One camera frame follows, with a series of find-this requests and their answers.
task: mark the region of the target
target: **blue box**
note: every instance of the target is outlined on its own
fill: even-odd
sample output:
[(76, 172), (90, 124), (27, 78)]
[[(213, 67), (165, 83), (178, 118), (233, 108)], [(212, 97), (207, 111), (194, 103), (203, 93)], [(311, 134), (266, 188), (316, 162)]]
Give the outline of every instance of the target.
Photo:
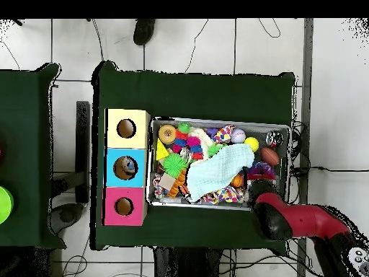
[[(131, 157), (137, 165), (138, 171), (131, 180), (121, 180), (115, 176), (114, 163), (119, 157)], [(107, 187), (144, 187), (146, 181), (147, 153), (145, 149), (107, 149)]]

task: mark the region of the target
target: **pink box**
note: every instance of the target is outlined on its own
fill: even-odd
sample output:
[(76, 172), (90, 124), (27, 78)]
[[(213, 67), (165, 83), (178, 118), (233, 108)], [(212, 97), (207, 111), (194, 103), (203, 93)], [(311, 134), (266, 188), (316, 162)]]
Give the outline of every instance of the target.
[[(115, 210), (115, 204), (120, 198), (127, 198), (132, 203), (133, 209), (127, 216), (122, 216)], [(106, 187), (103, 225), (139, 227), (142, 226), (146, 213), (145, 188)]]

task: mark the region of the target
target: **yellow ball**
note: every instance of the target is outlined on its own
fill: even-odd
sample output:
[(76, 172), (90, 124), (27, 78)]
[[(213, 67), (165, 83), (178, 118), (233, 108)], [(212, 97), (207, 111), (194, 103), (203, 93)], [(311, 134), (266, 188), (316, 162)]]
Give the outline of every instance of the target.
[(244, 141), (244, 144), (248, 144), (250, 145), (251, 147), (251, 150), (253, 152), (256, 152), (259, 148), (259, 142), (256, 138), (254, 137), (249, 137), (249, 138), (246, 138), (246, 140)]

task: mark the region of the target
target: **green object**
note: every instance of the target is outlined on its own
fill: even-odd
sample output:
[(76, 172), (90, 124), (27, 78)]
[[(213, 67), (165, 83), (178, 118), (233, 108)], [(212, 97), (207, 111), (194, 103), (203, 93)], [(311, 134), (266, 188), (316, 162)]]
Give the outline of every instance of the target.
[(224, 147), (223, 144), (213, 144), (209, 146), (209, 149), (208, 149), (209, 157), (212, 157), (214, 154), (217, 154), (218, 151), (223, 147)]
[(178, 178), (181, 171), (188, 167), (188, 164), (177, 153), (171, 153), (163, 161), (163, 167), (167, 174), (174, 178)]
[(116, 70), (114, 63), (107, 61), (97, 67), (94, 74), (98, 79), (94, 79), (93, 84), (99, 86), (94, 88), (93, 110), (99, 125), (97, 138), (92, 140), (92, 147), (98, 147), (98, 155), (92, 160), (92, 169), (97, 167), (97, 176), (92, 175), (92, 183), (97, 184), (97, 187), (92, 188), (96, 225), (92, 224), (91, 236), (95, 237), (97, 247), (156, 245), (267, 248), (285, 254), (284, 242), (269, 242), (259, 236), (249, 211), (149, 206), (141, 227), (104, 227), (101, 225), (102, 202), (96, 199), (102, 198), (106, 107), (146, 110), (153, 117), (290, 126), (291, 96), (295, 82), (292, 73), (281, 76), (233, 76), (122, 72)]
[(0, 185), (14, 197), (0, 246), (65, 247), (48, 228), (51, 196), (50, 85), (56, 63), (37, 71), (0, 70)]
[(181, 122), (179, 125), (178, 125), (178, 130), (181, 132), (181, 133), (189, 133), (190, 132), (190, 124), (187, 123), (187, 122)]
[(0, 224), (3, 223), (12, 212), (13, 209), (13, 196), (5, 189), (0, 187)]

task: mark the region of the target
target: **light blue towel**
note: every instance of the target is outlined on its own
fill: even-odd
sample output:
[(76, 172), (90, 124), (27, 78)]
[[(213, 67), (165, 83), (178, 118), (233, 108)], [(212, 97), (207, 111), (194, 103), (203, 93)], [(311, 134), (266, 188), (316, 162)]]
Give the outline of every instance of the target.
[(197, 201), (206, 193), (228, 186), (242, 167), (250, 168), (253, 161), (250, 145), (232, 144), (204, 162), (191, 164), (187, 173), (191, 199)]

